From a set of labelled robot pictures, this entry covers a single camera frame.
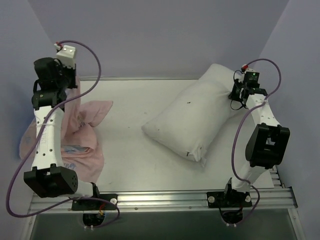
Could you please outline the white pillow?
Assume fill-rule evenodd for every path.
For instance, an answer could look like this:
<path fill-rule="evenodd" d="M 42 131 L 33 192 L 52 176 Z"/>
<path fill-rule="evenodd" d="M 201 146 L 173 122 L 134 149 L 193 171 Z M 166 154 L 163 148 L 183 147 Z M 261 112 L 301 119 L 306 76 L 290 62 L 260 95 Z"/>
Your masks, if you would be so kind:
<path fill-rule="evenodd" d="M 225 122 L 240 113 L 241 104 L 229 99 L 233 86 L 234 71 L 212 64 L 141 130 L 182 158 L 205 166 L 208 147 Z"/>

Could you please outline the blue pink printed pillowcase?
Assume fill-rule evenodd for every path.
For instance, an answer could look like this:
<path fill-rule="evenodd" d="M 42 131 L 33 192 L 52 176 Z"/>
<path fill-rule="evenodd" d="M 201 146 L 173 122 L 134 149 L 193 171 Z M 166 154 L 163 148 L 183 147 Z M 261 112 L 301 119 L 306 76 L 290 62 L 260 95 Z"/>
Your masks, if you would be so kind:
<path fill-rule="evenodd" d="M 81 103 L 79 98 L 66 104 L 61 127 L 62 161 L 83 182 L 96 183 L 103 170 L 105 158 L 95 127 L 112 106 L 110 100 Z"/>

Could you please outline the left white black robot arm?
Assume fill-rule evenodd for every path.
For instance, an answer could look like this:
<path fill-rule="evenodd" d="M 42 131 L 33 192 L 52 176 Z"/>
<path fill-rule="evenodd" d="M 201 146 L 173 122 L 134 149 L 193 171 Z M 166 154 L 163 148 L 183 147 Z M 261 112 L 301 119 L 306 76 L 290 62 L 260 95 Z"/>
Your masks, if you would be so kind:
<path fill-rule="evenodd" d="M 83 204 L 95 210 L 101 203 L 98 187 L 93 182 L 80 181 L 74 170 L 64 167 L 61 153 L 66 89 L 77 88 L 76 71 L 52 57 L 36 60 L 34 69 L 38 79 L 31 102 L 36 143 L 31 170 L 23 174 L 23 180 L 40 198 L 83 197 Z"/>

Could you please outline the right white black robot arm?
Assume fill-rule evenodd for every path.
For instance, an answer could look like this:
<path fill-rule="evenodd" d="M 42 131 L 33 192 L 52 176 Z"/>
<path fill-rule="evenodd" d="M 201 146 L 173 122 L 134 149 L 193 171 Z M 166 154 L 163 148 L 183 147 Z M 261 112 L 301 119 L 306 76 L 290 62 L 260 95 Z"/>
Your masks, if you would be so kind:
<path fill-rule="evenodd" d="M 248 109 L 236 131 L 231 149 L 231 167 L 233 177 L 228 181 L 222 193 L 223 203 L 234 206 L 240 201 L 240 196 L 247 194 L 251 185 L 275 165 L 280 165 L 290 138 L 290 130 L 275 118 L 269 105 L 267 92 L 259 88 L 256 81 L 241 82 L 234 80 L 229 99 L 241 103 Z M 246 162 L 239 173 L 235 169 L 235 148 L 240 129 L 249 115 L 252 116 L 255 128 L 245 147 Z"/>

